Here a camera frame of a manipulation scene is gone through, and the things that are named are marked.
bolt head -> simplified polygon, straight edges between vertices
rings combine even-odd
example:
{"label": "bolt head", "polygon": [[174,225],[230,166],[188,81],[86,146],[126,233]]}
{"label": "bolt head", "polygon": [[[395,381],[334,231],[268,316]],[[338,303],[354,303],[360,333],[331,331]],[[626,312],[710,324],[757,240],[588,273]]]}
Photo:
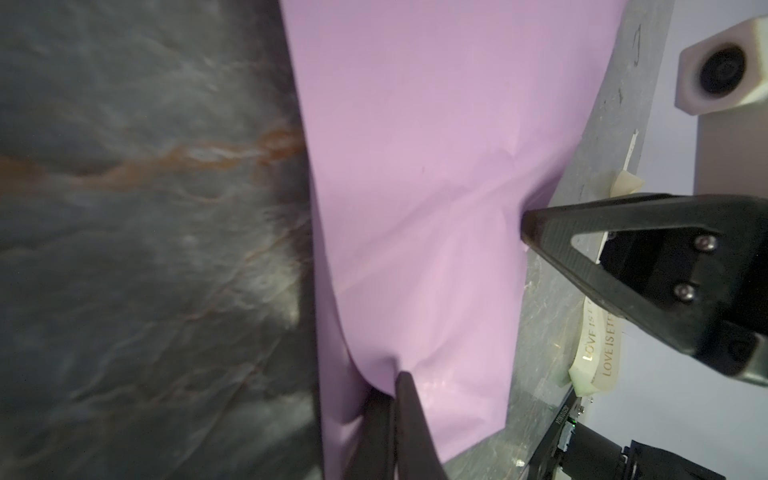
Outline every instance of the bolt head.
{"label": "bolt head", "polygon": [[678,283],[674,286],[674,295],[679,301],[689,303],[696,298],[696,287],[689,283]]}
{"label": "bolt head", "polygon": [[717,248],[717,237],[714,235],[699,235],[694,238],[694,247],[700,252],[713,252]]}

screw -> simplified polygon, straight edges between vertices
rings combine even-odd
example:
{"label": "screw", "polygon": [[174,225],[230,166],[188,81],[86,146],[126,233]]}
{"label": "screw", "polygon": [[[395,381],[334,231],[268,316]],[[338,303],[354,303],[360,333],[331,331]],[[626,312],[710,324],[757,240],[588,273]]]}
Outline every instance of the screw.
{"label": "screw", "polygon": [[709,57],[699,73],[702,89],[715,98],[736,90],[744,78],[746,54],[739,47],[716,51]]}
{"label": "screw", "polygon": [[674,286],[674,295],[679,301],[689,303],[696,296],[696,288],[689,283],[678,283]]}
{"label": "screw", "polygon": [[714,235],[699,235],[694,238],[694,247],[700,252],[713,252],[717,248],[717,237]]}

purple cloth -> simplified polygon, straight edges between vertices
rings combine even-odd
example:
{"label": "purple cloth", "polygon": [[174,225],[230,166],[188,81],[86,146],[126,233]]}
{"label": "purple cloth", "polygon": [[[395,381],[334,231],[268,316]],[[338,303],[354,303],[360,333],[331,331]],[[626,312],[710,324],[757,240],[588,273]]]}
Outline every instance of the purple cloth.
{"label": "purple cloth", "polygon": [[545,204],[624,0],[283,0],[313,176],[327,480],[411,372],[445,461],[502,429]]}

camera lens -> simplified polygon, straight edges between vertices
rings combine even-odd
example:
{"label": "camera lens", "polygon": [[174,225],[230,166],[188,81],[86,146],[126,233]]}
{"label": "camera lens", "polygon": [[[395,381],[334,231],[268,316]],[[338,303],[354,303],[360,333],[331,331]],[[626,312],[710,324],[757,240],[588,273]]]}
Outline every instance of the camera lens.
{"label": "camera lens", "polygon": [[724,96],[734,91],[744,78],[746,55],[739,47],[728,47],[712,54],[701,68],[699,82],[705,92]]}

dark marble surface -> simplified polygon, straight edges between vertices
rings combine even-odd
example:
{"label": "dark marble surface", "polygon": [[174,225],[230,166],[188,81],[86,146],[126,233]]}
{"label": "dark marble surface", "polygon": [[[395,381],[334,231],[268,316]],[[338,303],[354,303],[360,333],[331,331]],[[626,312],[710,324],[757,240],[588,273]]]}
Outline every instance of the dark marble surface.
{"label": "dark marble surface", "polygon": [[[636,164],[670,13],[631,0],[555,203]],[[0,478],[320,478],[307,174],[276,0],[3,2]],[[567,391],[581,298],[527,282],[453,478],[517,478]]]}

